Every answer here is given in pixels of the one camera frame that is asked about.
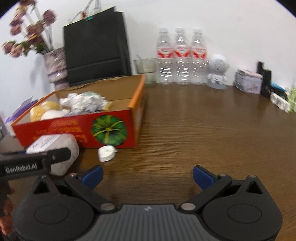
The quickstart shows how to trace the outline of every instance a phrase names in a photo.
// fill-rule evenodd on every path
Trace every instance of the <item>green plant graphic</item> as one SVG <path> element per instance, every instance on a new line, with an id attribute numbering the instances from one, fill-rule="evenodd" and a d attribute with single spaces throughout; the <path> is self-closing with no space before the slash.
<path id="1" fill-rule="evenodd" d="M 102 115 L 95 119 L 91 133 L 98 142 L 112 146 L 123 144 L 128 135 L 124 121 L 112 115 Z"/>

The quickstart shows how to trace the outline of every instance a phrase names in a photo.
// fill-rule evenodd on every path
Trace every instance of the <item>white wall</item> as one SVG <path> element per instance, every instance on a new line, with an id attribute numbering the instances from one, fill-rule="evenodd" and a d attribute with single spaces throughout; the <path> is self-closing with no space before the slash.
<path id="1" fill-rule="evenodd" d="M 81 11 L 88 0 L 38 0 L 40 12 L 54 10 L 54 46 L 63 45 L 62 27 Z M 184 27 L 188 37 L 202 28 L 209 53 L 227 57 L 232 84 L 236 68 L 256 69 L 257 60 L 273 71 L 273 81 L 291 85 L 296 66 L 296 18 L 275 0 L 102 0 L 102 8 L 117 6 L 125 13 L 131 59 L 155 57 L 158 28 Z M 11 39 L 10 10 L 0 21 L 0 43 Z M 40 98 L 52 91 L 41 56 L 12 59 L 0 54 L 0 111 L 10 115 L 24 99 Z"/>

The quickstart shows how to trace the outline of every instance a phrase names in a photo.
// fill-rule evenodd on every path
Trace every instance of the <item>red box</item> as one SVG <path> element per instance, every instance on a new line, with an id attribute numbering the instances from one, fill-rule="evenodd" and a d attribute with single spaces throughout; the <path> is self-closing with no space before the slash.
<path id="1" fill-rule="evenodd" d="M 112 101 L 110 110 L 30 122 L 29 109 L 12 123 L 21 145 L 28 147 L 46 134 L 70 133 L 84 148 L 99 148 L 104 145 L 113 145 L 116 148 L 136 147 L 146 103 L 144 75 L 99 80 L 55 91 L 34 106 L 44 101 L 58 102 L 59 98 L 65 98 L 69 93 L 81 94 L 86 91 L 93 91 Z"/>

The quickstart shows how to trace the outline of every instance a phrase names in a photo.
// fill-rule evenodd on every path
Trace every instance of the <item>wood grain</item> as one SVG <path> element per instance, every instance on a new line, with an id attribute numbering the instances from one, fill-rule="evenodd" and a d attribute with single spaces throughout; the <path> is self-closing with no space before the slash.
<path id="1" fill-rule="evenodd" d="M 283 227 L 277 241 L 296 240 L 296 114 L 270 100 L 228 87 L 147 88 L 148 103 L 140 142 L 120 149 L 104 167 L 95 189 L 116 204 L 181 204 L 200 192 L 192 169 L 201 165 L 234 179 L 259 176 L 278 204 Z M 81 151 L 69 172 L 98 164 L 97 150 Z M 33 179 L 13 181 L 17 204 Z"/>

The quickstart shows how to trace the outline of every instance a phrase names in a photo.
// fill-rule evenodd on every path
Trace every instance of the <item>red and white label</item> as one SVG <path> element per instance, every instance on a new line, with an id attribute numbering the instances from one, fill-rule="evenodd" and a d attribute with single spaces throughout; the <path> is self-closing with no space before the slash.
<path id="1" fill-rule="evenodd" d="M 177 46 L 175 54 L 177 58 L 188 58 L 190 57 L 190 49 L 188 46 Z"/>
<path id="2" fill-rule="evenodd" d="M 192 58 L 201 58 L 206 59 L 207 58 L 207 51 L 203 48 L 192 48 Z"/>
<path id="3" fill-rule="evenodd" d="M 157 49 L 158 58 L 173 58 L 174 49 L 171 47 L 159 47 Z"/>

